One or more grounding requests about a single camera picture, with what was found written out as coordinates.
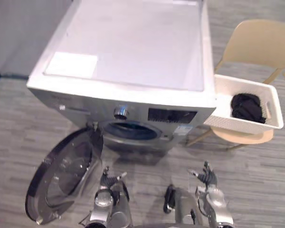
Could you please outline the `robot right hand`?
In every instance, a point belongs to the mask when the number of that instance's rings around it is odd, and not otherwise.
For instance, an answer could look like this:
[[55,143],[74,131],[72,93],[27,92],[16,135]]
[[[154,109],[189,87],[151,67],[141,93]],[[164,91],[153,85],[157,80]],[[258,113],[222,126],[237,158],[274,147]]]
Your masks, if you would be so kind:
[[192,168],[188,168],[187,172],[193,176],[195,176],[200,182],[205,184],[208,187],[217,187],[218,186],[218,179],[217,176],[212,169],[210,163],[208,161],[204,162],[203,166],[203,173],[198,173],[197,171],[193,170]]

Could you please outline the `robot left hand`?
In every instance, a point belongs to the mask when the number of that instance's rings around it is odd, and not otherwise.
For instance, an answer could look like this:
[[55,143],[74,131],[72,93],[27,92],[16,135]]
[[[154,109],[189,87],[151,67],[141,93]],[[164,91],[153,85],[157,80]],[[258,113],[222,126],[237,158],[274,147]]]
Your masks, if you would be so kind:
[[113,185],[117,184],[122,178],[127,175],[127,172],[123,172],[119,176],[109,176],[109,166],[106,166],[103,170],[103,174],[100,178],[100,189],[110,189]]

